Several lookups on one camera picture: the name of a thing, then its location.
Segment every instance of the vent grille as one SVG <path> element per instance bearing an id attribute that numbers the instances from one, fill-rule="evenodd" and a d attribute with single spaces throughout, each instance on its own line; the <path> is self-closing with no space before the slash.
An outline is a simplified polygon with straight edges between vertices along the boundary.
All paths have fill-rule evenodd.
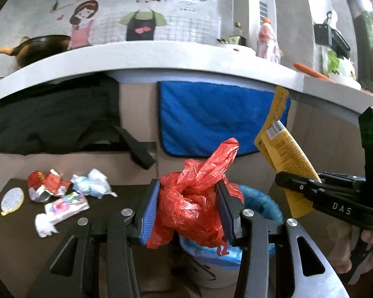
<path id="1" fill-rule="evenodd" d="M 260 1 L 260 25 L 263 24 L 264 18 L 268 18 L 268 5 Z"/>

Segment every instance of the snack wrapper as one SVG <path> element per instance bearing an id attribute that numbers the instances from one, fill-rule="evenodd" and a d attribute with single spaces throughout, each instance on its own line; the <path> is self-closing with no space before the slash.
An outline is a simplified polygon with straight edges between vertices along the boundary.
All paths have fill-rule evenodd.
<path id="1" fill-rule="evenodd" d="M 44 206 L 48 220 L 54 225 L 88 208 L 86 197 L 75 191 Z"/>
<path id="2" fill-rule="evenodd" d="M 64 196 L 69 186 L 70 182 L 62 182 L 61 176 L 54 169 L 48 175 L 34 171 L 28 177 L 29 197 L 36 203 L 43 203 L 51 196 Z"/>
<path id="3" fill-rule="evenodd" d="M 75 191 L 52 203 L 44 206 L 45 214 L 38 214 L 35 218 L 37 234 L 44 238 L 52 233 L 58 233 L 55 224 L 62 222 L 73 215 L 89 209 L 87 199 L 84 195 Z"/>

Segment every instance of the dark wooden table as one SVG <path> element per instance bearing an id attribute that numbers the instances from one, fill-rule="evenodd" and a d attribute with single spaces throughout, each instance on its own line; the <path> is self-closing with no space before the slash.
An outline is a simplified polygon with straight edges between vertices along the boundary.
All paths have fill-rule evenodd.
<path id="1" fill-rule="evenodd" d="M 98 221 L 123 208 L 135 210 L 147 185 L 112 186 L 118 197 L 106 195 L 98 199 L 89 196 L 88 210 L 60 222 L 56 226 L 60 233 L 46 238 L 39 238 L 35 230 L 35 217 L 44 213 L 46 203 L 36 204 L 29 199 L 25 180 L 10 180 L 0 193 L 0 204 L 5 193 L 14 187 L 24 191 L 25 200 L 18 211 L 7 216 L 0 214 L 0 279 L 15 298 L 23 298 L 54 249 L 79 218 Z"/>

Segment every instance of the cartoon boy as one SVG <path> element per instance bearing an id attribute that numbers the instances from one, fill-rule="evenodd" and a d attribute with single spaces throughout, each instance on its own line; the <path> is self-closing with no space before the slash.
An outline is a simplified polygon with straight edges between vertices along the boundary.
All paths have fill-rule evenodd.
<path id="1" fill-rule="evenodd" d="M 120 20 L 127 26 L 126 41 L 153 40 L 156 27 L 167 25 L 164 16 L 151 9 L 152 5 L 160 0 L 135 0 L 140 8 L 127 14 Z"/>

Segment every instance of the white tile wall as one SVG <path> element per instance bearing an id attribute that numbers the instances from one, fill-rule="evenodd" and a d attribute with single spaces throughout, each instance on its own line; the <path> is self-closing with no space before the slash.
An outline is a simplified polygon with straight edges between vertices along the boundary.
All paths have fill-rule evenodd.
<path id="1" fill-rule="evenodd" d="M 17 46 L 23 36 L 70 34 L 69 18 L 86 0 L 9 0 L 0 12 L 0 47 Z M 92 18 L 91 44 L 124 41 L 126 26 L 121 18 L 136 11 L 135 0 L 97 0 L 98 12 Z M 161 13 L 168 25 L 157 27 L 155 39 L 215 44 L 233 29 L 233 0 L 162 0 L 152 9 Z M 14 57 L 0 55 L 0 77 L 17 69 Z"/>

